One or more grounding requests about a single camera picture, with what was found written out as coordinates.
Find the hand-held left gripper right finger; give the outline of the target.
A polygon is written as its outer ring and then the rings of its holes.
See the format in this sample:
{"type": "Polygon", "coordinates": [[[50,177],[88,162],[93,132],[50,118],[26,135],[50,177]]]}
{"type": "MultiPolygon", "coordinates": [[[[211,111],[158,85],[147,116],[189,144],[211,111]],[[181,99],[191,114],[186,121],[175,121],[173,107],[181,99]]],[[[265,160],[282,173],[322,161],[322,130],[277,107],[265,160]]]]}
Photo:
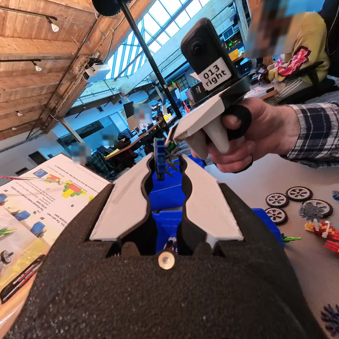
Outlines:
{"type": "Polygon", "coordinates": [[[178,253],[192,254],[203,242],[214,250],[219,241],[243,241],[219,182],[188,156],[179,160],[185,200],[178,226],[178,253]]]}

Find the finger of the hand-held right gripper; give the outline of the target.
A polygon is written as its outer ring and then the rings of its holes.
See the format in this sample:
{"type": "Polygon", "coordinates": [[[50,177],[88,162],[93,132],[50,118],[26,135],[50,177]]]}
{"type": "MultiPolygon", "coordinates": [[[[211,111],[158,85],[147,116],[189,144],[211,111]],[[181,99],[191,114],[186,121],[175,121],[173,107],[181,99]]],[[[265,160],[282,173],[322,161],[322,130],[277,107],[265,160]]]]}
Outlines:
{"type": "Polygon", "coordinates": [[[225,111],[221,98],[211,98],[178,121],[172,133],[175,143],[206,144],[208,135],[215,144],[226,144],[226,130],[220,122],[225,111]]]}

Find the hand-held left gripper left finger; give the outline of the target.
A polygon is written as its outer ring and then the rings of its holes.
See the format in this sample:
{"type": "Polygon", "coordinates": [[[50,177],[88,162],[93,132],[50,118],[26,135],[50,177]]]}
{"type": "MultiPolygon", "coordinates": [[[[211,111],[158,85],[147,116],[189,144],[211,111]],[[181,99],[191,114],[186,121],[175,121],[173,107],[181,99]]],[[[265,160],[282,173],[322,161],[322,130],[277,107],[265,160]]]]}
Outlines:
{"type": "Polygon", "coordinates": [[[91,232],[91,241],[111,242],[109,254],[120,254],[127,242],[141,254],[155,254],[157,226],[149,193],[153,189],[154,154],[148,154],[114,183],[91,232]]]}

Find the blue plastic bin with label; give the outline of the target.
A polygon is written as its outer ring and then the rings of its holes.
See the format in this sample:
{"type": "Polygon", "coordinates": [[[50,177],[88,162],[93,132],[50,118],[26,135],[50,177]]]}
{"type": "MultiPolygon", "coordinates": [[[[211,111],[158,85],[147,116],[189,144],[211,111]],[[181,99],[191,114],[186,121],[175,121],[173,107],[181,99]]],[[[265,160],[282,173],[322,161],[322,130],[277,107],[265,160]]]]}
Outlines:
{"type": "MultiPolygon", "coordinates": [[[[252,211],[265,223],[279,244],[284,247],[282,235],[276,224],[269,218],[263,209],[253,208],[252,211]]],[[[170,240],[176,239],[177,228],[182,219],[182,210],[164,210],[159,213],[152,212],[156,222],[158,236],[156,242],[156,253],[163,250],[170,240]]]]}

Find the blue snowflake toy assembly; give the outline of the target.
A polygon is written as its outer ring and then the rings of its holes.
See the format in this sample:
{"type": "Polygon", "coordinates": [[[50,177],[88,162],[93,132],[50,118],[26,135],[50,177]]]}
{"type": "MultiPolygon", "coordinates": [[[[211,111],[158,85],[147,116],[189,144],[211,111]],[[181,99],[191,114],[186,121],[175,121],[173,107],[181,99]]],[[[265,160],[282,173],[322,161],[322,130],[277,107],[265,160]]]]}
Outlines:
{"type": "Polygon", "coordinates": [[[179,160],[176,158],[178,146],[173,141],[166,141],[165,138],[154,138],[154,161],[155,173],[157,181],[164,181],[165,176],[173,177],[173,171],[178,172],[180,165],[179,160]]]}

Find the green wheeled toy model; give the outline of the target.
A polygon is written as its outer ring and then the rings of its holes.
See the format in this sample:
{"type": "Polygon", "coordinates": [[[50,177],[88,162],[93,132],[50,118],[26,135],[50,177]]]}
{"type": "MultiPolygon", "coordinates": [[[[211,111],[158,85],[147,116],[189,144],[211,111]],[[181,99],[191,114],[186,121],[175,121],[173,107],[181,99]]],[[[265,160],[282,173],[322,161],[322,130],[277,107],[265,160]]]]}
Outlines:
{"type": "Polygon", "coordinates": [[[301,204],[299,216],[307,222],[304,225],[306,231],[321,237],[325,240],[324,248],[339,256],[339,232],[333,227],[330,221],[321,216],[318,211],[312,210],[310,207],[301,204]]]}

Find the person's right forearm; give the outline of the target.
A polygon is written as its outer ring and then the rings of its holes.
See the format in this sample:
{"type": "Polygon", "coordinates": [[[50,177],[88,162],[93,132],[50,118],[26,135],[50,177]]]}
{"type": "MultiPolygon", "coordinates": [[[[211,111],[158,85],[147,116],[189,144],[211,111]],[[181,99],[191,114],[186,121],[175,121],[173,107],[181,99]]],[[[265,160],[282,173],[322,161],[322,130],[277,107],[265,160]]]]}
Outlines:
{"type": "Polygon", "coordinates": [[[282,158],[311,168],[339,165],[338,102],[289,105],[300,123],[300,133],[291,151],[282,158]]]}

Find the person's right hand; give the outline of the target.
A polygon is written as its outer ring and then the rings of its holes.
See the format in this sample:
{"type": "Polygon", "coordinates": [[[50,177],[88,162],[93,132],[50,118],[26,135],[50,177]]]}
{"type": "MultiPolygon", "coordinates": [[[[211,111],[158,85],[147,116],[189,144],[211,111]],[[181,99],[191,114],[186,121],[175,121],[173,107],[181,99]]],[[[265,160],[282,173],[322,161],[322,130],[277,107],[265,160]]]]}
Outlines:
{"type": "Polygon", "coordinates": [[[209,155],[223,173],[244,170],[252,161],[268,154],[287,155],[294,147],[299,134],[300,122],[290,106],[272,106],[258,98],[242,100],[227,112],[247,108],[252,122],[245,135],[229,143],[229,150],[221,154],[213,143],[208,145],[209,155]]]}

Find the black cardboard box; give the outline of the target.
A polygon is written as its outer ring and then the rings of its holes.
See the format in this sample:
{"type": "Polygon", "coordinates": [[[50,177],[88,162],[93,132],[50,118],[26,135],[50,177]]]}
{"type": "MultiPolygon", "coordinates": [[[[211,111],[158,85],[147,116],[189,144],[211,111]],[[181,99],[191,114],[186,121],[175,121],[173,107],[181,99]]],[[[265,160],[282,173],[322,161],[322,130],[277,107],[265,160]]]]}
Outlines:
{"type": "Polygon", "coordinates": [[[186,90],[185,94],[191,109],[198,107],[205,101],[207,97],[207,93],[201,82],[198,82],[193,87],[190,87],[188,90],[186,90]]]}

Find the empty blue plastic bin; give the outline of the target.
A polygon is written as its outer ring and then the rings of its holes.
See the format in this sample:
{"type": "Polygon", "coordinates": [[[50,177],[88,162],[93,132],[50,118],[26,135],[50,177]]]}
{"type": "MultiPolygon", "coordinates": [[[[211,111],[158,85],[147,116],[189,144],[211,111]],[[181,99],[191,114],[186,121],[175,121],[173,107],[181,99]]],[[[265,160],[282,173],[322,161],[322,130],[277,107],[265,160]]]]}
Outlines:
{"type": "Polygon", "coordinates": [[[150,201],[151,211],[166,210],[183,206],[186,193],[193,193],[194,181],[189,179],[187,173],[180,172],[179,159],[172,161],[173,167],[165,164],[164,180],[157,180],[157,172],[145,181],[145,189],[150,201]]]}

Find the black floor stand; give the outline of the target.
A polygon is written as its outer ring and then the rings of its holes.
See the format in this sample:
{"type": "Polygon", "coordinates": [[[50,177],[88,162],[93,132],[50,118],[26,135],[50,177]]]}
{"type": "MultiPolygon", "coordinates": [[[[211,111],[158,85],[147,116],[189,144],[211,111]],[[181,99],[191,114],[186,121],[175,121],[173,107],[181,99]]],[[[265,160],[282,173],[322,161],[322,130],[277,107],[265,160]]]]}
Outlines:
{"type": "Polygon", "coordinates": [[[127,19],[127,22],[129,24],[129,26],[131,27],[131,29],[133,30],[136,38],[138,39],[138,42],[144,52],[144,54],[146,55],[152,70],[154,71],[156,78],[158,79],[165,95],[167,96],[167,99],[169,100],[175,114],[176,117],[178,119],[182,118],[182,114],[178,108],[178,106],[176,105],[175,100],[173,99],[167,85],[166,82],[163,79],[162,74],[159,71],[158,66],[156,65],[150,50],[144,40],[144,38],[142,37],[141,32],[139,31],[137,24],[128,8],[128,3],[130,1],[125,1],[125,0],[93,0],[93,6],[95,8],[95,10],[103,16],[109,17],[109,16],[114,16],[116,14],[118,14],[120,11],[123,12],[123,14],[125,15],[125,18],[127,19]]]}

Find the instruction booklet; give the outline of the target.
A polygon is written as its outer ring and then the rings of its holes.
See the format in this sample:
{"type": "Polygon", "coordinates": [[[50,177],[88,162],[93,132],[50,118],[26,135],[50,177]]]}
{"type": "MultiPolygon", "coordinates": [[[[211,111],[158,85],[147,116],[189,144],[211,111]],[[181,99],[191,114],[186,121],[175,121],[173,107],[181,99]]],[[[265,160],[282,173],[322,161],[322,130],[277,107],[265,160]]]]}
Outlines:
{"type": "Polygon", "coordinates": [[[63,153],[1,186],[1,205],[52,245],[110,182],[63,153]]]}

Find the cluttered office desk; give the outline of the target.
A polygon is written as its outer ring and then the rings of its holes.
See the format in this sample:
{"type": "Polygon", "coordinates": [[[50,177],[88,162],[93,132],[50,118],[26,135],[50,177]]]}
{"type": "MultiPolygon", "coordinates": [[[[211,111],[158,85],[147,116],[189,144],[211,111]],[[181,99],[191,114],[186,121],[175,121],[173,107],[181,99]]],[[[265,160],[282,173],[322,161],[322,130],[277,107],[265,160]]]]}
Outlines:
{"type": "Polygon", "coordinates": [[[151,139],[151,137],[162,137],[164,133],[167,133],[167,129],[172,127],[174,123],[177,121],[177,118],[175,116],[171,117],[166,121],[166,126],[160,127],[160,122],[157,122],[154,126],[152,126],[150,129],[148,129],[145,133],[140,135],[135,135],[133,138],[131,138],[131,144],[126,146],[125,148],[121,150],[117,150],[108,156],[105,157],[106,160],[111,159],[117,155],[120,155],[121,153],[127,151],[127,150],[137,150],[142,145],[146,144],[147,141],[151,139]]]}

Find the green toy rod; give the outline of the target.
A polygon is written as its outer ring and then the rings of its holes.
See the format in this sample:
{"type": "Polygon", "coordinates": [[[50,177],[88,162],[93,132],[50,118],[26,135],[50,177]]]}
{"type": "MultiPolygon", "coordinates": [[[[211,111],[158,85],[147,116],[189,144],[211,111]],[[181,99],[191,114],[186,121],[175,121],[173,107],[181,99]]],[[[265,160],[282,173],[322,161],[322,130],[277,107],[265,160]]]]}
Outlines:
{"type": "Polygon", "coordinates": [[[281,234],[281,237],[282,237],[282,242],[284,245],[287,243],[293,242],[293,241],[302,240],[302,237],[288,237],[288,236],[285,236],[284,234],[281,234]]]}

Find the toy kit plastic bag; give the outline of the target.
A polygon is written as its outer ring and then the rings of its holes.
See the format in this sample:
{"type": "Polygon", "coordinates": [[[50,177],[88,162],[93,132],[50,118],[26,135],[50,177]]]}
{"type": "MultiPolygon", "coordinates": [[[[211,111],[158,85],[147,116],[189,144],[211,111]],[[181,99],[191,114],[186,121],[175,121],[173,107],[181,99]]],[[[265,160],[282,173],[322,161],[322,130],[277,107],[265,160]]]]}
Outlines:
{"type": "Polygon", "coordinates": [[[0,210],[0,337],[21,312],[50,245],[3,206],[0,210]]]}

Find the white ceiling projector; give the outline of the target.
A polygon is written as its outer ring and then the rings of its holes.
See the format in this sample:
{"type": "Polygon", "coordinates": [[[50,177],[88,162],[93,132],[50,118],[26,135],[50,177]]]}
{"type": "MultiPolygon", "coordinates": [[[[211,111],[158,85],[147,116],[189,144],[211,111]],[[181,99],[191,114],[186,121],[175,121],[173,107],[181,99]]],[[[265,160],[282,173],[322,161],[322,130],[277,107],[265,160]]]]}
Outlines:
{"type": "Polygon", "coordinates": [[[111,68],[98,58],[88,58],[87,64],[82,74],[82,78],[88,83],[93,84],[105,80],[111,68]]]}

